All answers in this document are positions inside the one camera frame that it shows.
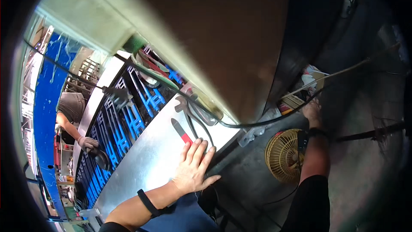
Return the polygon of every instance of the fan grille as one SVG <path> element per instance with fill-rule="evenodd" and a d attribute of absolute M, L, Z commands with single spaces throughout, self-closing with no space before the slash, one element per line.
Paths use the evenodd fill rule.
<path fill-rule="evenodd" d="M 300 167 L 297 157 L 297 132 L 300 129 L 289 129 L 276 134 L 267 143 L 265 162 L 272 175 L 281 183 L 297 183 L 300 178 Z M 303 154 L 299 154 L 300 164 Z"/>

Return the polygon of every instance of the blue painted frame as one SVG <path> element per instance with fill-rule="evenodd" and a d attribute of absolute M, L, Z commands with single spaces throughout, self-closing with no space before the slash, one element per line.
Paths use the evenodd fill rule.
<path fill-rule="evenodd" d="M 80 47 L 79 42 L 53 33 L 45 55 L 69 69 Z M 57 105 L 67 76 L 54 64 L 43 61 L 37 79 L 33 107 L 33 130 L 39 158 L 38 164 L 44 184 L 61 219 L 66 219 L 66 215 L 57 190 L 54 172 L 54 124 L 56 123 Z"/>

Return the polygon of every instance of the brown metal surface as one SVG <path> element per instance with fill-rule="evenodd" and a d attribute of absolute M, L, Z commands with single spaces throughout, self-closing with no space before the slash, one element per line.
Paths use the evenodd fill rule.
<path fill-rule="evenodd" d="M 258 120 L 279 58 L 288 0 L 146 1 L 198 72 L 187 68 L 193 63 L 173 60 L 177 69 L 192 82 L 197 78 L 201 90 L 215 91 L 208 96 L 236 121 Z"/>

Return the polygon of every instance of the black cable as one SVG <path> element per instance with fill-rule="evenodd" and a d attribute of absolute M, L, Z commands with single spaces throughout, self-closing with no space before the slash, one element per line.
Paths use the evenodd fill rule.
<path fill-rule="evenodd" d="M 47 59 L 49 62 L 53 63 L 54 65 L 56 65 L 56 66 L 59 67 L 60 69 L 64 70 L 64 71 L 65 71 L 66 73 L 68 73 L 69 75 L 75 77 L 78 81 L 83 82 L 83 83 L 85 83 L 85 84 L 87 84 L 87 85 L 89 85 L 89 86 L 96 87 L 96 88 L 99 88 L 99 89 L 102 89 L 102 90 L 103 90 L 103 88 L 101 88 L 101 87 L 99 87 L 99 86 L 97 86 L 97 85 L 89 82 L 88 80 L 85 80 L 84 78 L 82 78 L 82 77 L 80 77 L 80 76 L 78 76 L 78 75 L 73 74 L 72 72 L 70 72 L 69 70 L 67 70 L 65 67 L 63 67 L 63 66 L 61 66 L 60 64 L 56 63 L 53 59 L 51 59 L 51 58 L 47 57 L 46 55 L 44 55 L 43 53 L 39 52 L 39 51 L 38 51 L 37 49 L 35 49 L 30 43 L 28 43 L 28 41 L 26 41 L 25 39 L 23 39 L 23 41 L 24 41 L 30 48 L 34 49 L 34 50 L 37 51 L 39 54 L 43 55 L 44 58 Z M 133 63 L 133 62 L 131 62 L 131 61 L 128 61 L 127 59 L 125 59 L 124 57 L 122 57 L 122 56 L 119 55 L 119 54 L 114 54 L 114 56 L 115 56 L 116 58 L 120 59 L 121 61 L 123 61 L 126 65 L 131 66 L 131 67 L 134 67 L 135 69 L 139 70 L 139 71 L 142 72 L 143 74 L 148 75 L 148 76 L 152 77 L 153 79 L 156 79 L 156 80 L 157 80 L 157 78 L 154 77 L 153 74 L 151 74 L 151 73 L 150 73 L 148 70 L 146 70 L 145 68 L 143 68 L 143 67 L 141 67 L 141 66 L 139 66 L 139 65 L 137 65 L 137 64 L 135 64 L 135 63 Z M 167 82 L 164 82 L 164 81 L 161 80 L 161 79 L 159 79 L 158 82 L 159 82 L 161 85 L 163 85 L 163 86 L 165 86 L 166 88 L 168 88 L 169 90 L 171 90 L 172 92 L 183 96 L 187 101 L 190 101 L 191 103 L 193 103 L 194 105 L 196 105 L 197 107 L 199 107 L 200 109 L 202 109 L 203 111 L 205 111 L 206 113 L 208 113 L 210 116 L 212 116 L 214 119 L 216 119 L 221 125 L 223 125 L 223 126 L 225 126 L 225 127 L 228 127 L 228 128 L 251 128 L 251 127 L 257 127 L 257 126 L 266 126 L 266 125 L 268 125 L 268 124 L 272 124 L 272 123 L 275 123 L 275 122 L 277 122 L 277 121 L 281 121 L 281 120 L 283 120 L 283 119 L 285 119 L 285 118 L 293 115 L 294 113 L 298 112 L 301 108 L 303 108 L 306 104 L 308 104 L 312 99 L 314 99 L 318 94 L 320 94 L 320 93 L 323 91 L 323 89 L 325 88 L 325 87 L 323 87 L 322 89 L 319 89 L 319 90 L 318 90 L 317 92 L 315 92 L 306 102 L 304 102 L 303 104 L 299 105 L 297 108 L 295 108 L 294 110 L 292 110 L 291 112 L 289 112 L 289 113 L 287 113 L 287 114 L 285 114 L 285 115 L 283 115 L 283 116 L 280 116 L 280 117 L 277 117 L 277 118 L 274 118 L 274 119 L 270 119 L 270 120 L 267 120 L 267 121 L 257 122 L 257 123 L 238 124 L 238 125 L 235 125 L 235 124 L 227 124 L 227 123 L 225 123 L 224 121 L 220 120 L 214 113 L 212 113 L 211 111 L 209 111 L 209 110 L 208 110 L 206 107 L 204 107 L 202 104 L 199 104 L 197 101 L 194 101 L 190 96 L 188 96 L 187 94 L 181 92 L 179 89 L 170 86 Z"/>
<path fill-rule="evenodd" d="M 64 66 L 62 66 L 61 64 L 57 63 L 54 61 L 54 59 L 46 56 L 45 54 L 41 53 L 38 49 L 36 49 L 35 47 L 33 47 L 30 43 L 28 43 L 27 40 L 23 39 L 23 41 L 28 45 L 29 48 L 33 49 L 34 51 L 36 51 L 37 53 L 41 54 L 45 60 L 47 60 L 48 62 L 54 64 L 56 67 L 60 68 L 61 70 L 63 70 L 64 72 L 66 72 L 67 74 L 69 74 L 71 76 L 72 79 L 77 80 L 79 82 L 82 82 L 86 85 L 89 85 L 93 88 L 99 88 L 99 89 L 103 89 L 100 86 L 97 86 L 96 84 L 86 80 L 85 78 L 79 76 L 79 75 L 75 75 L 72 72 L 70 72 L 70 70 L 66 69 Z"/>
<path fill-rule="evenodd" d="M 278 228 L 282 229 L 282 226 L 281 226 L 279 223 L 277 223 L 275 220 L 273 220 L 273 219 L 269 216 L 269 214 L 267 214 L 266 212 L 264 212 L 263 214 L 264 214 L 271 222 L 273 222 Z"/>
<path fill-rule="evenodd" d="M 156 77 L 153 77 L 153 75 L 147 71 L 145 68 L 128 61 L 127 59 L 125 59 L 124 57 L 122 57 L 119 54 L 114 54 L 114 56 L 120 60 L 122 60 L 125 64 L 127 64 L 128 66 L 134 67 L 135 69 L 139 70 L 140 72 L 142 72 L 145 75 L 148 75 L 150 77 L 152 77 L 153 79 L 156 79 Z M 172 86 L 170 86 L 168 83 L 162 81 L 162 80 L 158 80 L 158 82 L 167 87 L 168 89 L 170 89 L 172 92 L 179 94 L 181 96 L 183 96 L 187 101 L 190 101 L 191 103 L 193 103 L 194 105 L 196 105 L 197 107 L 201 108 L 203 111 L 205 111 L 206 113 L 208 113 L 210 116 L 212 116 L 214 119 L 216 119 L 221 125 L 225 126 L 225 127 L 229 127 L 229 128 L 251 128 L 251 127 L 256 127 L 256 126 L 265 126 L 277 121 L 280 121 L 288 116 L 291 116 L 292 114 L 298 112 L 301 108 L 303 108 L 303 106 L 305 106 L 306 104 L 308 104 L 313 98 L 315 98 L 319 93 L 321 93 L 322 89 L 318 90 L 310 99 L 308 99 L 305 103 L 303 103 L 302 105 L 298 106 L 297 108 L 295 108 L 294 110 L 292 110 L 291 112 L 287 113 L 284 116 L 280 116 L 277 117 L 275 119 L 271 119 L 271 120 L 267 120 L 267 121 L 263 121 L 263 122 L 257 122 L 257 123 L 252 123 L 252 124 L 227 124 L 224 121 L 220 120 L 215 114 L 213 114 L 211 111 L 209 111 L 206 107 L 204 107 L 203 105 L 199 104 L 197 101 L 194 101 L 190 96 L 188 96 L 187 94 L 181 92 L 179 89 L 174 88 Z"/>
<path fill-rule="evenodd" d="M 299 150 L 297 151 L 297 162 L 298 162 L 298 165 L 299 165 L 299 173 L 301 173 L 301 172 L 302 172 L 302 168 L 301 168 L 301 166 L 300 166 L 300 152 L 299 152 Z M 286 198 L 288 198 L 289 196 L 291 196 L 291 195 L 297 190 L 298 187 L 299 187 L 299 183 L 297 184 L 296 188 L 295 188 L 290 194 L 286 195 L 285 197 L 283 197 L 283 198 L 281 198 L 281 199 L 279 199 L 279 200 L 265 203 L 265 204 L 263 204 L 262 206 L 266 206 L 266 205 L 269 205 L 269 204 L 275 204 L 275 203 L 277 203 L 277 202 L 283 201 L 284 199 L 286 199 Z"/>

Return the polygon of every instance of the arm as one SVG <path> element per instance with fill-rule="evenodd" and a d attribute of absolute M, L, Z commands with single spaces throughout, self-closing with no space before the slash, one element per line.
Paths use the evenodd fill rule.
<path fill-rule="evenodd" d="M 309 120 L 310 128 L 322 129 L 320 109 L 317 99 L 303 107 L 303 115 Z M 329 168 L 327 139 L 321 135 L 311 137 L 306 148 L 299 187 L 282 226 L 282 232 L 306 231 L 308 228 L 312 231 L 329 231 Z"/>
<path fill-rule="evenodd" d="M 56 123 L 63 127 L 64 130 L 66 130 L 66 132 L 77 141 L 83 150 L 86 150 L 86 148 L 93 149 L 93 147 L 99 146 L 99 142 L 95 139 L 81 136 L 79 131 L 77 131 L 77 128 L 69 122 L 67 117 L 62 112 L 57 113 Z"/>
<path fill-rule="evenodd" d="M 61 127 L 63 127 L 64 130 L 66 130 L 66 132 L 69 133 L 71 137 L 73 137 L 76 141 L 80 139 L 81 135 L 77 131 L 76 127 L 73 126 L 73 124 L 69 122 L 69 120 L 63 113 L 61 112 L 57 113 L 56 123 L 58 123 Z"/>
<path fill-rule="evenodd" d="M 202 142 L 200 139 L 196 139 L 192 146 L 185 144 L 175 177 L 164 186 L 145 192 L 157 209 L 167 207 L 185 194 L 203 190 L 220 178 L 216 175 L 203 180 L 215 153 L 215 147 L 211 147 L 201 159 L 207 145 L 207 141 Z M 135 196 L 117 206 L 107 217 L 106 223 L 115 222 L 130 231 L 136 231 L 150 220 L 151 215 L 139 196 Z"/>
<path fill-rule="evenodd" d="M 303 115 L 309 120 L 309 128 L 323 129 L 320 110 L 321 106 L 318 99 L 313 99 L 303 107 Z M 327 138 L 322 135 L 309 138 L 299 184 L 313 175 L 322 175 L 327 178 L 329 169 L 330 158 Z"/>

